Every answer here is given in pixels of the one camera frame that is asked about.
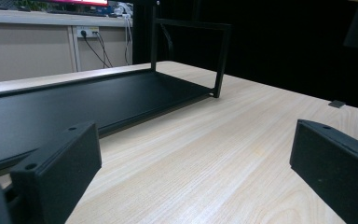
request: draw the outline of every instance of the power strip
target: power strip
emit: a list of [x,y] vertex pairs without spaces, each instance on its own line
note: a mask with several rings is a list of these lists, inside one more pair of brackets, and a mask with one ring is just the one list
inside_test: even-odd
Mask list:
[[82,31],[86,32],[86,38],[98,37],[97,33],[100,32],[98,26],[77,26],[77,37],[83,38]]

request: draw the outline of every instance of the wooden table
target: wooden table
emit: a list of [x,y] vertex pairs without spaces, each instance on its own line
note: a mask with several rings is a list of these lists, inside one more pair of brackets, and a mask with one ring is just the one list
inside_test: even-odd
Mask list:
[[[141,67],[0,83],[0,91]],[[204,69],[161,62],[158,70],[214,84]],[[103,167],[67,223],[344,223],[289,165],[298,119],[358,140],[358,108],[329,103],[224,76],[220,98],[102,138]]]

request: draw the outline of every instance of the light wood tabletop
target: light wood tabletop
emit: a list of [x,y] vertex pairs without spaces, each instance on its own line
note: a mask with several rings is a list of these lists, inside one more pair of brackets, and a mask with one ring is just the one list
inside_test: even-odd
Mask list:
[[[214,85],[212,71],[173,62],[157,69]],[[344,223],[289,164],[298,119],[358,140],[358,108],[329,103],[225,75],[220,98],[102,138],[102,168],[67,223]]]

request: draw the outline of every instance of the power outlet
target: power outlet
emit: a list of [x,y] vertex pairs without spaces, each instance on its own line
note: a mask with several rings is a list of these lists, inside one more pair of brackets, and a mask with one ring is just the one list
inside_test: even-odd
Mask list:
[[77,37],[83,38],[82,31],[86,32],[86,38],[98,37],[96,32],[100,31],[98,26],[77,26]]

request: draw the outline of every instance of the black mat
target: black mat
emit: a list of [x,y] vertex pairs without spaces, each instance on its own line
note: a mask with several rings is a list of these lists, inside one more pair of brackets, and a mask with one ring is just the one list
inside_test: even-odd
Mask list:
[[71,125],[95,121],[99,134],[107,134],[211,92],[147,69],[0,94],[0,169]]

